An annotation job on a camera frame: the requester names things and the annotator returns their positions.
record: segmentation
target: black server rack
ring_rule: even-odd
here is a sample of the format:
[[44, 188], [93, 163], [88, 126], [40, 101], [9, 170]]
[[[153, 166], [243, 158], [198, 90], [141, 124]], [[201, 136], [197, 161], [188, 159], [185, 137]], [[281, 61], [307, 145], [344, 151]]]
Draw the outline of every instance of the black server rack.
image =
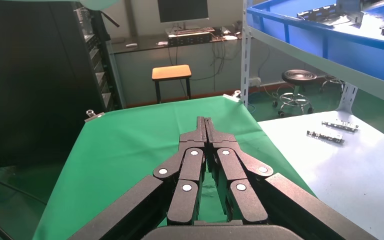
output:
[[0, 1], [0, 166], [65, 161], [86, 111], [121, 108], [99, 11]]

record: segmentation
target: green tablecloth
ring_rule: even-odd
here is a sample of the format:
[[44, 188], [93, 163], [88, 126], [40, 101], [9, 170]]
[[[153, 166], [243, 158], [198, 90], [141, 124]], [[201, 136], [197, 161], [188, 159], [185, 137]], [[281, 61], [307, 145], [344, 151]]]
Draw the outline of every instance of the green tablecloth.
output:
[[[34, 240], [64, 240], [177, 152], [179, 135], [211, 117], [221, 132], [234, 134], [241, 149], [269, 164], [311, 193], [305, 182], [241, 103], [222, 96], [106, 113], [87, 122], [59, 176]], [[207, 173], [199, 219], [225, 221]]]

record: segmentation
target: keyboard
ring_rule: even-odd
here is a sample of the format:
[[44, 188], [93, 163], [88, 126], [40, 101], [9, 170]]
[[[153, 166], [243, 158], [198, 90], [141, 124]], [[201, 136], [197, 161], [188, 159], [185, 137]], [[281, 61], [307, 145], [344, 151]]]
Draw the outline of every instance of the keyboard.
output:
[[190, 28], [185, 30], [179, 30], [176, 31], [176, 35], [183, 35], [183, 34], [196, 34], [196, 33], [210, 33], [214, 32], [214, 28], [212, 27], [203, 27], [203, 28]]

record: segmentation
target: white table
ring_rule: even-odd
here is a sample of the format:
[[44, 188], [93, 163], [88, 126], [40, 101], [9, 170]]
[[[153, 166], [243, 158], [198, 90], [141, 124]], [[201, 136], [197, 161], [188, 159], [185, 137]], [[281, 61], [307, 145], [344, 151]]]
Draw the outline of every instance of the white table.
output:
[[[359, 125], [355, 133], [322, 121]], [[315, 195], [328, 206], [384, 240], [384, 134], [356, 116], [329, 111], [258, 123]], [[341, 144], [307, 136], [307, 130], [338, 133]]]

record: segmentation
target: blue storage bin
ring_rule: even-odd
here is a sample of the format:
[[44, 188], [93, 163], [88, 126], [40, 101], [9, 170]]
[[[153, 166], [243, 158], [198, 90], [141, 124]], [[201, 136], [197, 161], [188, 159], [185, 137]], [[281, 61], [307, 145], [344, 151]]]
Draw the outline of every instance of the blue storage bin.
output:
[[[299, 12], [335, 3], [335, 0], [269, 0], [247, 9], [252, 15], [248, 24], [303, 51], [384, 80], [384, 36], [378, 27], [372, 32], [354, 27], [335, 29], [296, 18]], [[384, 5], [367, 12], [382, 16], [384, 21]], [[364, 16], [363, 23], [369, 15]]]

